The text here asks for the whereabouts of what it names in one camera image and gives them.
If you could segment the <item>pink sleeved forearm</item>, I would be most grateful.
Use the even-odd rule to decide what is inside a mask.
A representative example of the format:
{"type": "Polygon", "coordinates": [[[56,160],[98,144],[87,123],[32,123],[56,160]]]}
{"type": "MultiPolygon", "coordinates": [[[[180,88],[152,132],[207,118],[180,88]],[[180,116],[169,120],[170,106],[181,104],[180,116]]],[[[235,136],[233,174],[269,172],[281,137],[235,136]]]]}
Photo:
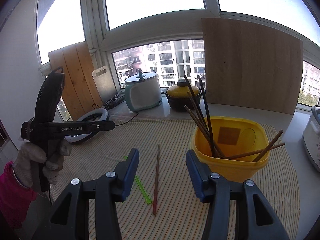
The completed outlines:
{"type": "Polygon", "coordinates": [[[1,214],[11,228],[17,229],[25,221],[29,206],[36,199],[37,193],[19,183],[12,165],[12,161],[8,162],[1,175],[1,214]]]}

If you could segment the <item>white gloved hand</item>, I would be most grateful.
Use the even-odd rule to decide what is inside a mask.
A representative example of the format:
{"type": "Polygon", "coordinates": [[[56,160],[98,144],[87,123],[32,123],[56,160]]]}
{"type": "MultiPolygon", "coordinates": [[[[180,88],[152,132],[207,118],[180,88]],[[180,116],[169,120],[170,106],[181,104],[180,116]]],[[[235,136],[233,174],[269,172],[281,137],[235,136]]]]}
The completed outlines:
{"type": "Polygon", "coordinates": [[[32,142],[24,142],[12,164],[15,178],[22,186],[31,188],[34,184],[31,174],[31,161],[34,161],[44,164],[42,168],[44,176],[50,184],[55,185],[59,180],[59,172],[63,169],[64,157],[70,156],[71,151],[71,144],[63,139],[59,143],[59,148],[47,159],[46,153],[39,146],[32,142]]]}

